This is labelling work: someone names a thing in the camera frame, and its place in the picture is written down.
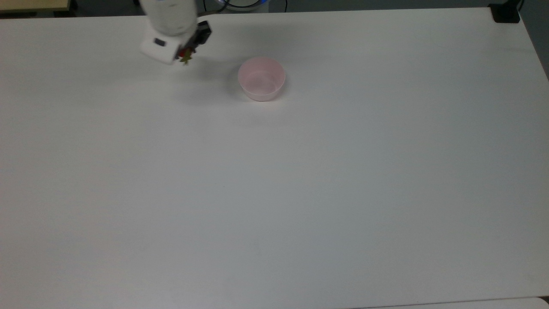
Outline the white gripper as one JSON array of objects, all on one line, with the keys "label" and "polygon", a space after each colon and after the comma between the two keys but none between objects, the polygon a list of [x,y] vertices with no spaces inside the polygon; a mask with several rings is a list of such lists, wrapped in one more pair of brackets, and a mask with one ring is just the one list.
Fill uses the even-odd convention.
[{"label": "white gripper", "polygon": [[179,61],[188,65],[196,49],[208,41],[211,33],[210,24],[206,20],[175,36],[157,31],[147,20],[140,44],[141,53],[163,64],[171,65]]}]

